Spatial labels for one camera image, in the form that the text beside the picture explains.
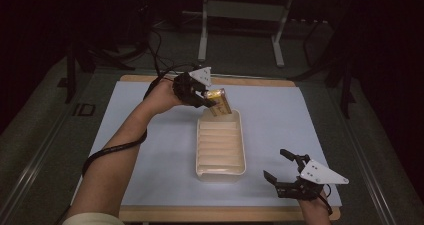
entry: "white paper sheet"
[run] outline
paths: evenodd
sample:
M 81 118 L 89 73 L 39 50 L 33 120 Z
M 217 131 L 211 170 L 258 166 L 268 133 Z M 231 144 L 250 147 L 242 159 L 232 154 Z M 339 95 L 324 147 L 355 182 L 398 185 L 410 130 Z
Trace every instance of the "white paper sheet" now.
M 148 83 L 118 82 L 91 154 L 112 137 L 142 100 Z M 122 205 L 149 206 L 297 206 L 277 197 L 263 177 L 266 170 L 281 182 L 294 182 L 297 164 L 280 155 L 284 148 L 309 154 L 327 166 L 305 101 L 295 87 L 214 85 L 225 88 L 230 105 L 241 114 L 247 169 L 232 184 L 201 182 L 196 175 L 196 125 L 204 107 L 175 107 L 148 126 Z M 335 186 L 329 197 L 341 206 Z

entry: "plastic tray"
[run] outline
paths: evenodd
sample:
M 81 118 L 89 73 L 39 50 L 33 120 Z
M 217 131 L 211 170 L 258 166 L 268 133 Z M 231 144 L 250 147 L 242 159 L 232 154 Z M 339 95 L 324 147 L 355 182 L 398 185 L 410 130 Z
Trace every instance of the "plastic tray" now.
M 236 182 L 246 171 L 241 117 L 203 111 L 197 124 L 196 173 L 204 182 Z

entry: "sleeve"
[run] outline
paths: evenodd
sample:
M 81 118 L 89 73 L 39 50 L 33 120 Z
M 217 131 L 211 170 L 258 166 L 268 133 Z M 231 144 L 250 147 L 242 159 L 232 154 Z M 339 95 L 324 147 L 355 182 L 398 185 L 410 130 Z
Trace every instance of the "sleeve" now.
M 104 213 L 81 213 L 66 219 L 62 225 L 125 225 L 117 217 Z

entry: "dark background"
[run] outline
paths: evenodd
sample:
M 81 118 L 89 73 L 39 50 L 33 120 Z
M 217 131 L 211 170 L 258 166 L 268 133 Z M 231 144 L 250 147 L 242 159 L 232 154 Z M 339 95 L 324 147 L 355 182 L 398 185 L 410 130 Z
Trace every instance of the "dark background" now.
M 289 16 L 328 20 L 337 28 L 327 49 L 330 57 L 360 38 L 352 74 L 423 200 L 418 176 L 424 154 L 423 0 L 353 0 L 351 6 L 346 1 L 294 0 Z M 145 3 L 150 9 L 144 20 L 134 17 L 134 9 Z M 116 44 L 145 42 L 148 31 L 138 28 L 148 27 L 155 12 L 178 26 L 180 11 L 201 11 L 201 6 L 201 0 L 0 0 L 0 132 L 64 57 L 75 34 L 113 50 Z M 83 69 L 94 67 L 86 63 Z

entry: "human arm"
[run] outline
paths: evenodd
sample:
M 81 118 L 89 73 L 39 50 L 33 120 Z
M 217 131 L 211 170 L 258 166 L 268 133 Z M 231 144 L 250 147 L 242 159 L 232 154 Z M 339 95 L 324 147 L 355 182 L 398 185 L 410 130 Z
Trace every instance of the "human arm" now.
M 104 148 L 140 139 L 155 115 L 180 104 L 173 93 L 172 82 L 162 79 L 131 112 Z M 67 217 L 87 212 L 117 217 L 139 149 L 140 146 L 135 146 L 94 160 L 85 173 Z
M 324 191 L 321 191 L 321 196 L 326 197 Z M 297 200 L 302 209 L 303 218 L 307 225 L 329 225 L 330 218 L 325 203 L 317 198 L 312 201 Z

